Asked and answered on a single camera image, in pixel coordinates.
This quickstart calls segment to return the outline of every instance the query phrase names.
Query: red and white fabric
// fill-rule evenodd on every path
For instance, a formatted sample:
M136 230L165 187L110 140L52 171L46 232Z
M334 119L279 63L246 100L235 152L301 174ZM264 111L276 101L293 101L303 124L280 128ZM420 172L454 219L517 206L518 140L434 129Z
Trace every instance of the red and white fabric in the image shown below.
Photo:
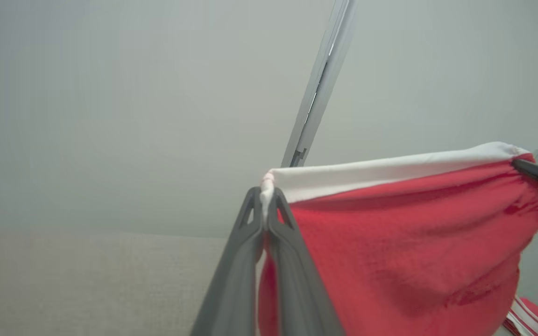
M286 196L350 336L491 336L514 300L520 252L538 231L538 183L518 147L466 149L307 168L263 179ZM275 267L259 295L277 335Z
M516 296L503 325L514 336L538 336L538 306Z

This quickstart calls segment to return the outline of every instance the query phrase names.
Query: white wall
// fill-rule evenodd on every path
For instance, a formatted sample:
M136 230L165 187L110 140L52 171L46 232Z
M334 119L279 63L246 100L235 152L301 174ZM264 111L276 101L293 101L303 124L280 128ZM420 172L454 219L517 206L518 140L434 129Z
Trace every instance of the white wall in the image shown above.
M226 236L332 6L0 0L0 227Z
M306 166L536 148L538 1L365 1L356 17Z

